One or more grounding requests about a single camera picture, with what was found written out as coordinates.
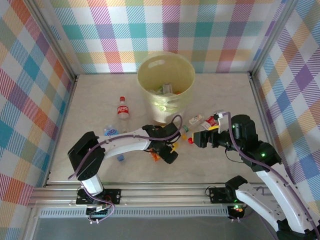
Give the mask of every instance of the yellow bucket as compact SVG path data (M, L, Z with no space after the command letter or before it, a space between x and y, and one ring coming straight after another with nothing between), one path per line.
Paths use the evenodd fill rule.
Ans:
M181 55L171 52L150 54L137 72L148 117L161 124L170 123L177 114L183 117L186 107L192 101L195 75L194 67ZM163 96L149 92L157 91L166 83L172 85L173 93L180 94Z

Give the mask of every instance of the white floor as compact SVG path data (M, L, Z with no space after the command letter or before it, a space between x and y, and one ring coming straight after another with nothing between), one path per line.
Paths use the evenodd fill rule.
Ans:
M49 183L67 182L73 168L67 156L70 148L86 132L103 135L103 127L117 120L117 104L125 96L130 111L130 130L150 124L135 74L81 75L57 145ZM197 74L194 101L185 119L206 111L223 109L232 115L247 114L255 121L259 139L266 141L258 109L246 73ZM126 153L125 160L106 159L98 172L103 182L203 182L224 183L241 175L251 183L262 182L245 164L225 157L223 148L198 148L183 143L173 164L154 162L149 153ZM239 160L236 152L229 157Z

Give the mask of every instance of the small bottle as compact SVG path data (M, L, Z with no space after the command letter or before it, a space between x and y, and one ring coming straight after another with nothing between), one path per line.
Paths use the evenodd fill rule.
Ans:
M194 128L192 132L196 133L196 132L202 132L205 130L209 130L211 127L216 126L216 125L218 125L218 123L216 122L214 116L210 116L205 121L202 121L200 124L198 124L198 126L196 128ZM190 143L190 144L194 143L193 137L188 138L188 143Z
M120 103L117 108L117 115L119 119L119 131L121 134L129 132L129 108L126 104L126 98L120 97Z
M114 135L118 135L119 132L113 125L110 124L103 129L103 134L105 136L114 136ZM122 162L123 160L125 160L125 157L123 154L119 154L116 156L116 159L118 159L119 162Z
M205 120L203 114L198 114L194 117L192 117L185 125L182 126L180 130L180 134L183 140L187 139L187 133L193 132L198 126L200 126L201 123Z

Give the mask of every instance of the checkered wall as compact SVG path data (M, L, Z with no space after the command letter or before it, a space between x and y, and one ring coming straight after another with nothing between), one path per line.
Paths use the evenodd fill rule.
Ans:
M156 51L185 56L197 73L247 72L287 0L42 1L73 64L96 74L136 72Z
M0 0L0 240L18 238L71 86L23 0Z
M291 179L320 213L320 0L300 0L255 80Z

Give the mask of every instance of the cable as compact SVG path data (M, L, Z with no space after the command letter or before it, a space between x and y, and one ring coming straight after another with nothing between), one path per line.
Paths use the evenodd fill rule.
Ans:
M86 159L89 157L89 155L99 146L103 145L103 144L108 144L109 142L112 142L114 140L117 139L124 139L124 138L138 138L138 139L147 139L147 140L155 140L155 141L166 141L169 140L173 137L175 137L181 130L182 128L182 116L180 114L175 115L171 121L171 123L174 122L174 120L176 118L180 118L180 125L179 128L177 129L177 131L175 131L174 134L172 134L171 136L167 136L167 137L161 137L161 138L156 138L156 137L150 137L150 136L140 136L140 135L133 135L133 134L129 134L129 135L118 135L118 136L114 136L108 140L104 140L102 142L99 142L97 145L95 145L94 147L92 147L91 149L89 149L89 151L86 153L86 155L83 157L83 159L81 160L79 166L77 167L77 169L74 171L74 173L72 175L70 175L68 177L68 181L70 181L71 179L73 179L80 171L81 167L84 165Z
M210 195L207 194L207 191L208 191L208 189L209 189L210 187L216 188L216 186L208 186L208 187L204 190L204 194L205 194L207 197L211 197ZM225 192L220 191L220 190L218 190L218 192L221 193L221 194L226 194Z
M230 159L230 158L228 157L228 155L227 155L227 149L224 150L224 153L225 153L226 158L227 158L229 161L234 162L234 163L238 163L238 164L244 164L243 161L235 161L235 160Z
M260 189L262 190L261 195L264 196L264 195L265 195L265 189L264 189L263 186L258 186L258 187L256 188L256 191L259 191Z
M181 135L178 136L178 138L174 141L165 141L167 144L174 144L175 142L177 142L180 139Z
M315 232L315 235L316 235L317 239L320 240L320 233L319 233L319 231L317 229L315 221L312 219L312 217L311 217L310 213L308 212L307 208L305 207L305 205L303 204L303 202L301 201L301 199L299 198L299 196L297 195L295 190L292 188L292 186L289 185L289 183L286 181L286 179L283 176L281 176L281 174L278 173L276 170L274 170L272 167L268 166L267 164L265 164L263 162L259 162L259 161L255 160L255 159L251 158L251 157L248 157L247 155L245 155L241 151L241 149L238 147L238 145L236 143L236 140L234 138L234 134L233 134L233 131L232 131L231 113L228 111L228 112L225 112L223 115L227 115L228 116L229 134L230 134L231 142L232 142L234 148L236 149L236 151L240 154L241 157L247 159L248 161L250 161L250 162L252 162L254 164L260 165L260 166L270 170L273 174L275 174L284 183L284 186L288 188L288 190L293 195L293 197L296 200L296 202L299 204L299 206L304 211L306 217L308 218L311 226L314 229L314 232Z
M112 211L107 215L107 216L105 216L105 217L103 217L103 218L101 218L101 219L97 219L95 222L98 224L98 223L100 223L100 222L102 222L103 220L106 220L107 218L109 218L114 212L115 212L115 210L116 210L116 206L112 203L112 202L110 202L110 201L107 201L107 200L104 200L104 199L100 199L100 198L97 198L97 197L95 197L95 196L93 196L91 193L89 193L88 192L88 190L85 188L85 186L83 186L83 190L85 191L85 193L90 197L90 198L92 198L92 199L94 199L94 200L96 200L96 201L99 201L99 202L103 202L103 203L106 203L106 204L109 204L109 205L111 205L113 208L112 208ZM91 219L91 215L92 214L90 214L89 215L89 220L90 220L90 222L91 223L93 223L94 221Z

